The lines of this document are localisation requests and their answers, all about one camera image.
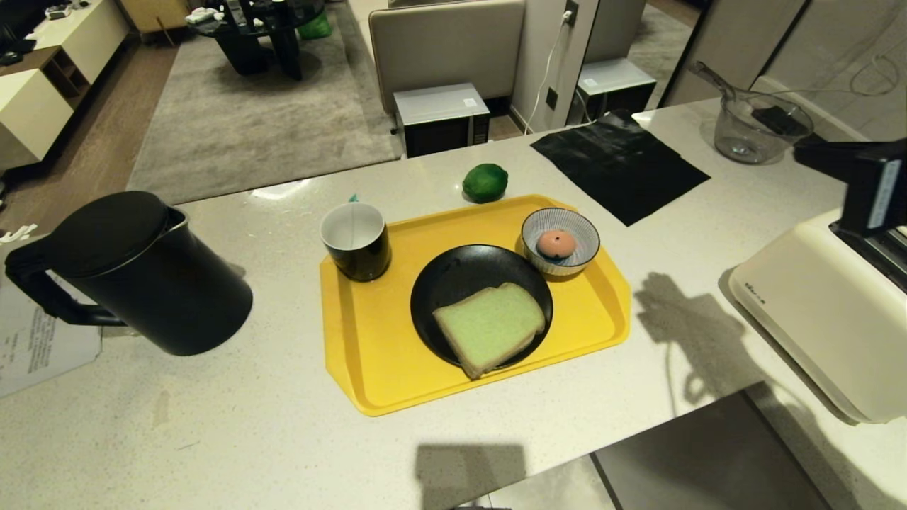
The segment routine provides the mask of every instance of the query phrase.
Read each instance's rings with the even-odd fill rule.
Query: black device
[[[19,39],[9,49],[18,54],[28,54],[31,53],[37,45],[38,42],[34,39]]]
[[[0,65],[12,65],[17,62],[22,62],[22,54],[16,52],[3,52],[0,55]]]
[[[52,270],[97,305],[76,302]],[[10,252],[6,275],[70,324],[130,326],[163,350],[199,354],[230,338],[252,307],[249,285],[146,191],[100,198],[50,235]]]
[[[868,238],[907,224],[907,138],[812,143],[795,147],[794,159],[847,183],[839,229]]]

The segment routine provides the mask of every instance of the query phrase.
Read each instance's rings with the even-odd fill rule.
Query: bread slice
[[[433,314],[470,379],[520,352],[545,329],[539,303],[526,289],[509,282],[479,290]]]

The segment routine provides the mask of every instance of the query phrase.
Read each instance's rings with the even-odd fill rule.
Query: rug
[[[326,9],[334,33],[300,43],[301,82],[276,62],[241,76],[208,37],[183,43],[127,189],[183,203],[393,160],[352,13]]]
[[[646,4],[636,38],[627,55],[639,69],[657,80],[646,110],[658,107],[658,101],[668,86],[668,80],[674,73],[692,32],[692,28]]]

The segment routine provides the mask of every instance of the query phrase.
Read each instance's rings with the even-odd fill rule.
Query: table leg
[[[218,37],[217,41],[237,73],[245,76],[267,71],[268,59],[257,37]]]
[[[294,80],[302,80],[302,69],[299,67],[299,41],[296,39],[296,31],[283,30],[271,35],[271,43],[274,45],[274,54],[280,63],[280,69],[284,74]]]

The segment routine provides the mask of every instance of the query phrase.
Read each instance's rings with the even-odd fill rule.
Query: microwave
[[[491,113],[471,83],[394,93],[407,158],[488,142]]]
[[[655,83],[654,78],[626,58],[584,64],[567,113],[567,125],[584,123],[587,116],[594,121],[611,110],[642,112]]]

